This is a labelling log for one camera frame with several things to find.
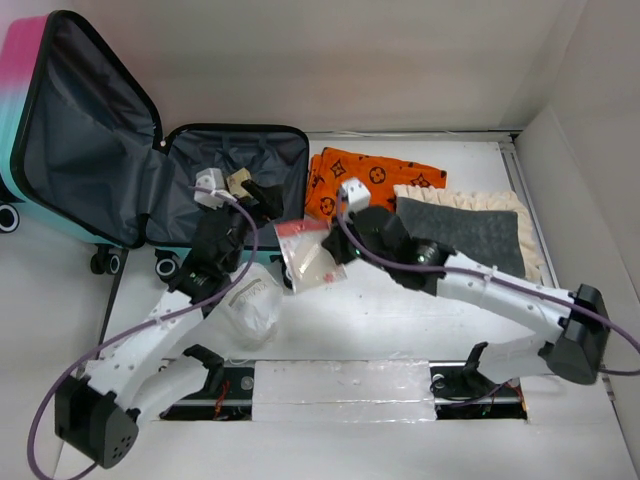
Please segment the small beige box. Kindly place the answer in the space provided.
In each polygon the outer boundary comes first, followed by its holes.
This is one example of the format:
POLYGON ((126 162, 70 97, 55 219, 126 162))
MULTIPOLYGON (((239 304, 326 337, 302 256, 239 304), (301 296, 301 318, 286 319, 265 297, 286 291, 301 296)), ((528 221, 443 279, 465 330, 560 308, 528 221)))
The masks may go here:
POLYGON ((250 193, 242 186, 244 181, 251 179, 246 168, 241 168, 226 178, 227 189, 236 198, 250 197, 250 193))

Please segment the red-top clear zip bag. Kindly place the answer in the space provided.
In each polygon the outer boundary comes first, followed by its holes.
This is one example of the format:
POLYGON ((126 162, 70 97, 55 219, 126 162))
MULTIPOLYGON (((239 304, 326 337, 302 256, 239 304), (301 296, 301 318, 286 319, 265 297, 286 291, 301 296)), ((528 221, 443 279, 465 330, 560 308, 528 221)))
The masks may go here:
POLYGON ((274 229, 295 294, 347 278, 345 268, 322 246, 330 233, 326 222, 297 219, 274 229))

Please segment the orange patterned towel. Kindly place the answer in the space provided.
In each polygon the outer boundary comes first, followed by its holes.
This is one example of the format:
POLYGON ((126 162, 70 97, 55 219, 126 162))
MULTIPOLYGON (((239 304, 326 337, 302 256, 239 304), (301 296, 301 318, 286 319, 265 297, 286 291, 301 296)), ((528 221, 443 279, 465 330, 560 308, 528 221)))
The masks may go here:
POLYGON ((448 173, 429 165, 400 159, 352 153, 326 147, 311 159, 304 213, 319 221, 330 221, 336 194, 343 182, 360 180, 371 193, 371 205, 395 210, 395 185, 445 188, 448 173))

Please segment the white drawstring pouch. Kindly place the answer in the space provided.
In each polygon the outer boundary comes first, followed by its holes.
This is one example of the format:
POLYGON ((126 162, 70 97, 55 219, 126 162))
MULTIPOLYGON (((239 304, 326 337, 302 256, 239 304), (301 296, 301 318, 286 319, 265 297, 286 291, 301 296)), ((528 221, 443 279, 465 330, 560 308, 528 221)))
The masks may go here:
POLYGON ((206 337, 224 334, 234 344, 257 350, 278 331, 284 291, 271 273, 254 263, 202 323, 206 337))

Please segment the grey cream frilled cushion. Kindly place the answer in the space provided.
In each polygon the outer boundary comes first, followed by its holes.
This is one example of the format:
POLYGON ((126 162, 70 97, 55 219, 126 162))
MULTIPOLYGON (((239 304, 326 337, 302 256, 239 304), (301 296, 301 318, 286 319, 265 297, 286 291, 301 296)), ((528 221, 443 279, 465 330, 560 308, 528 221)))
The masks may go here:
POLYGON ((396 185, 396 214, 410 235, 450 246, 507 274, 542 281, 534 225, 513 191, 461 192, 396 185))

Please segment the pink teal kids suitcase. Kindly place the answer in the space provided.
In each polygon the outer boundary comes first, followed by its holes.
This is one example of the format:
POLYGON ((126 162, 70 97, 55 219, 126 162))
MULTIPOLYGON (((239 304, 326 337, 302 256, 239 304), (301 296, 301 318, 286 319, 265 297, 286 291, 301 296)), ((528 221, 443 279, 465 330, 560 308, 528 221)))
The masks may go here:
POLYGON ((285 125, 192 123, 160 114, 80 14, 13 21, 1 48, 1 228, 22 215, 92 244, 95 274, 118 273, 119 249, 150 245, 170 278, 201 216, 197 174, 246 170, 303 216, 310 146, 285 125))

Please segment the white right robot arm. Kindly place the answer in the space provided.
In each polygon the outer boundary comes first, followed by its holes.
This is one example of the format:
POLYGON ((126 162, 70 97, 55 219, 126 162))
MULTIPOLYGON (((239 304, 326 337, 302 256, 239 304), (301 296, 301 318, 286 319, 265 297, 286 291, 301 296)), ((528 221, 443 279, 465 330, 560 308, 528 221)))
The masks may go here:
POLYGON ((381 207, 337 217, 321 245, 338 264, 362 259, 407 289, 462 301, 530 330, 528 337, 472 348, 461 375, 473 393, 527 376, 554 374, 579 385, 598 377, 610 327, 602 295, 589 285, 572 292, 505 274, 410 235, 381 207))

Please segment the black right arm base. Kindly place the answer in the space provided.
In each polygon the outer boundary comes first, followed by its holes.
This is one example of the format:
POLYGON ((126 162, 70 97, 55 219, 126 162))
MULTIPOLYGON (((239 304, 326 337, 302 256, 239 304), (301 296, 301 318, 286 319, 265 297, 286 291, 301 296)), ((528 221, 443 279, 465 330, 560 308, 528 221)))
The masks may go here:
POLYGON ((481 376, 465 377, 461 363, 436 363, 430 374, 437 420, 528 419, 519 379, 498 385, 481 376))

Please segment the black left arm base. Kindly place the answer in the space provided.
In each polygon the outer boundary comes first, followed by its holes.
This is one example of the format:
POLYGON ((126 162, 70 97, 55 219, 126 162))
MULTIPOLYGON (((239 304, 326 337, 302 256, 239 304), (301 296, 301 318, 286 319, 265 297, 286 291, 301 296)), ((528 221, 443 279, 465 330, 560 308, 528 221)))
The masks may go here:
POLYGON ((255 364, 226 364, 210 373, 205 386, 160 415, 164 421, 251 421, 255 364))

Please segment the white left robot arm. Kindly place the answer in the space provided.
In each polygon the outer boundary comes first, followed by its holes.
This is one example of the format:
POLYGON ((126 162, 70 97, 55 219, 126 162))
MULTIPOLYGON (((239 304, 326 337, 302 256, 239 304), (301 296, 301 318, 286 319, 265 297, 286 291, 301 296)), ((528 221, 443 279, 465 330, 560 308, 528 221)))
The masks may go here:
POLYGON ((206 211, 147 320, 85 354, 77 362, 84 373, 70 367, 52 388, 56 435, 94 467, 117 465, 147 419, 189 394, 208 397, 222 387, 224 361, 201 345, 167 367, 160 363, 249 273, 255 260, 240 261, 246 237, 283 215, 281 186, 245 180, 241 187, 234 194, 212 177, 196 182, 194 199, 206 211))

